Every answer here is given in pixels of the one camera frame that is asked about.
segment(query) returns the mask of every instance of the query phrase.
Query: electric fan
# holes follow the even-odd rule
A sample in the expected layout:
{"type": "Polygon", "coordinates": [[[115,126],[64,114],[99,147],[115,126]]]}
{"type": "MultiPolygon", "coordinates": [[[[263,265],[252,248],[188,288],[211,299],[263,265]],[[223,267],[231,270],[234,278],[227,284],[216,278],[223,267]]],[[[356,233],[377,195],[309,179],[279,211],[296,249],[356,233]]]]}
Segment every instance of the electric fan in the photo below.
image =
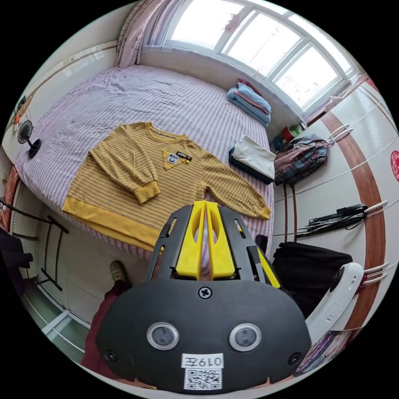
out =
{"type": "Polygon", "coordinates": [[[29,137],[32,134],[33,125],[31,121],[25,121],[18,130],[18,142],[20,144],[29,144],[30,149],[28,151],[28,157],[32,159],[39,151],[42,141],[37,139],[33,144],[30,142],[29,137]]]}

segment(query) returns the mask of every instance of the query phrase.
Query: window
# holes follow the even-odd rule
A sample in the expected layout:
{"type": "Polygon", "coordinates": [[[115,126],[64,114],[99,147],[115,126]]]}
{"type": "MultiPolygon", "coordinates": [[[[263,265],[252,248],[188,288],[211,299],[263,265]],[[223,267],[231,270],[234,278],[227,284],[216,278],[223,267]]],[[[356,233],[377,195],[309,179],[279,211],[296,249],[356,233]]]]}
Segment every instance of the window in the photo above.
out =
{"type": "Polygon", "coordinates": [[[171,40],[214,49],[229,20],[242,8],[242,4],[225,0],[194,0],[179,19],[171,40]]]}
{"type": "Polygon", "coordinates": [[[356,72],[326,33],[264,0],[181,0],[154,43],[206,53],[273,86],[298,113],[344,89],[356,72]]]}
{"type": "Polygon", "coordinates": [[[276,81],[276,85],[303,107],[337,77],[329,63],[311,47],[276,81]]]}
{"type": "Polygon", "coordinates": [[[224,54],[235,58],[262,75],[267,76],[295,46],[301,37],[291,29],[258,13],[247,25],[242,27],[237,40],[229,45],[224,54]]]}
{"type": "Polygon", "coordinates": [[[310,22],[301,18],[299,15],[292,15],[289,20],[304,29],[309,35],[314,37],[324,48],[332,55],[337,61],[339,66],[344,70],[345,73],[349,73],[352,70],[351,65],[343,54],[336,48],[336,46],[329,40],[320,29],[313,26],[310,22]]]}

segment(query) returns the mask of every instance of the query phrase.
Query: qr code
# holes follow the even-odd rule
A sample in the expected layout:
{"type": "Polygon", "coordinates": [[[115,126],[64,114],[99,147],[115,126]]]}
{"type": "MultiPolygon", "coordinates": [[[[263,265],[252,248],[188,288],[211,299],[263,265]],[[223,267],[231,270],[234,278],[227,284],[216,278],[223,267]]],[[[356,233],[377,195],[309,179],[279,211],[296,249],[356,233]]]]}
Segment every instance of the qr code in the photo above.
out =
{"type": "Polygon", "coordinates": [[[222,369],[185,369],[184,389],[222,389],[222,369]]]}

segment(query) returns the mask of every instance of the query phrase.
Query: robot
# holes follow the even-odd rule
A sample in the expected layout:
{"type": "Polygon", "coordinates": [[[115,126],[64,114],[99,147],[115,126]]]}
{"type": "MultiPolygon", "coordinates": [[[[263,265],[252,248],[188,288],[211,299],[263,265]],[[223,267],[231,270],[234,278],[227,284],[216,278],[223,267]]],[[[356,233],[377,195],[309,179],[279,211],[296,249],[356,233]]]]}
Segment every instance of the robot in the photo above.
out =
{"type": "Polygon", "coordinates": [[[171,214],[146,281],[114,301],[96,339],[122,379],[183,394],[276,383],[311,343],[301,310],[240,215],[205,200],[171,214]],[[205,217],[210,281],[200,280],[205,217]]]}

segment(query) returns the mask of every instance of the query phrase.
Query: bed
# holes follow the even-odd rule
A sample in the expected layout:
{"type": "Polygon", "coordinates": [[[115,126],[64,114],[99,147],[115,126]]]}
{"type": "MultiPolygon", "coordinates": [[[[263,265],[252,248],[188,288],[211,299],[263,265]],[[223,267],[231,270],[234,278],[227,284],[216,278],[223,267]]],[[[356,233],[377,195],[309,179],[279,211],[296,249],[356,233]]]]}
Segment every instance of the bed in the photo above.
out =
{"type": "MultiPolygon", "coordinates": [[[[27,144],[15,167],[25,185],[51,209],[98,239],[123,251],[148,259],[150,252],[104,236],[62,212],[69,186],[87,153],[116,126],[151,121],[158,128],[187,134],[222,162],[228,164],[230,148],[243,134],[269,149],[265,128],[226,100],[226,91],[190,76],[169,70],[135,65],[113,67],[69,92],[33,129],[31,141],[42,147],[33,159],[27,144]]],[[[273,230],[273,185],[266,185],[235,167],[264,197],[271,216],[268,221],[245,218],[249,231],[269,238],[273,230]]],[[[202,267],[208,269],[207,244],[202,267]]]]}

